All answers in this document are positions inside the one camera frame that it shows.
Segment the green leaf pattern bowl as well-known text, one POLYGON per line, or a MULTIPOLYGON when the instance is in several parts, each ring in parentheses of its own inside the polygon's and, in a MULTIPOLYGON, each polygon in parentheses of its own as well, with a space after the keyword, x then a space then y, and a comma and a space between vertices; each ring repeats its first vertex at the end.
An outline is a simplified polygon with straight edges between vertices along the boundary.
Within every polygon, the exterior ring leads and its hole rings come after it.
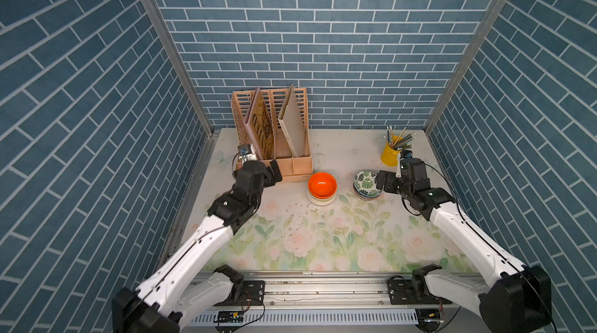
POLYGON ((376 187, 377 174, 374 171, 359 171, 353 178, 353 187, 356 192, 364 196, 379 196, 382 191, 376 187))

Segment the blue floral bowl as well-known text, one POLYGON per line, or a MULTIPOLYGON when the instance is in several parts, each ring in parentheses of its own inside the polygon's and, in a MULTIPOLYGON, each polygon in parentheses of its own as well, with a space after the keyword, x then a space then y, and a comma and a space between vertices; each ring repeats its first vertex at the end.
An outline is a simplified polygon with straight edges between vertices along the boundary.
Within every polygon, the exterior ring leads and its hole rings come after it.
POLYGON ((381 195, 379 195, 379 196, 364 196, 360 192, 356 192, 355 194, 356 194, 357 197, 359 197, 359 199, 362 199, 362 200, 365 200, 365 201, 372 201, 372 200, 375 200, 375 199, 378 199, 378 198, 381 197, 381 195))

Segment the orange bowl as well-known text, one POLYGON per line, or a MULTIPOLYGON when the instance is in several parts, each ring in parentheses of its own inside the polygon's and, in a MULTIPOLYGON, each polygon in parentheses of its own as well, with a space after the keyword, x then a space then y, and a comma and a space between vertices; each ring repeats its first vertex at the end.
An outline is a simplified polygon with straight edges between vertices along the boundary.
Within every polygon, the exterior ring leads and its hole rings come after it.
POLYGON ((327 199, 337 191, 337 181, 334 176, 326 172, 318 172, 308 181, 308 190, 312 196, 327 199))

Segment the cream bowl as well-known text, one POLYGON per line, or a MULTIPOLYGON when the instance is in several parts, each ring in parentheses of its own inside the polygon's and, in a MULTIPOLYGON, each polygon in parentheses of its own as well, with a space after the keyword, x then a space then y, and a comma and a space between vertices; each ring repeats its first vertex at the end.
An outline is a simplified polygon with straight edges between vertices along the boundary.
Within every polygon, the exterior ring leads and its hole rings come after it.
POLYGON ((336 195, 334 195, 334 196, 331 196, 331 197, 329 197, 329 198, 327 198, 327 199, 319 199, 319 198, 317 198, 317 197, 315 197, 315 196, 308 195, 308 198, 309 198, 309 200, 311 200, 311 199, 312 199, 312 200, 318 200, 318 201, 327 201, 327 200, 336 199, 336 198, 337 198, 337 196, 336 196, 336 195))

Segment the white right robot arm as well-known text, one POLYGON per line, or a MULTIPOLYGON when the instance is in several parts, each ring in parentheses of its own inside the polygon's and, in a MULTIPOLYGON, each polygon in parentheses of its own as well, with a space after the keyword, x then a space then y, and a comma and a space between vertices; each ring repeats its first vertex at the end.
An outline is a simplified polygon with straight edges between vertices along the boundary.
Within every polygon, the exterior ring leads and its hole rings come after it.
POLYGON ((412 272, 410 284, 417 300, 449 300, 479 316, 492 332, 533 332, 551 326, 551 279, 539 266, 527 266, 473 223, 444 188, 434 188, 428 164, 404 153, 398 169, 380 171, 379 190, 401 197, 438 227, 472 261, 483 283, 452 274, 438 265, 412 272))

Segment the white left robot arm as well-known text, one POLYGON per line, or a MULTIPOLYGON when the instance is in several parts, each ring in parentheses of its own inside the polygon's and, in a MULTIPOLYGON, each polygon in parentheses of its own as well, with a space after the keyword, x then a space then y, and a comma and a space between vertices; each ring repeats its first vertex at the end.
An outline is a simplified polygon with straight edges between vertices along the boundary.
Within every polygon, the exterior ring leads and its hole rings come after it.
POLYGON ((213 202, 181 248, 136 289, 124 288, 116 294, 111 307, 113 331, 180 332, 208 308, 236 301, 244 278, 229 266, 218 268, 198 286, 190 284, 258 211, 264 189, 281 180, 276 160, 244 163, 233 187, 213 202))

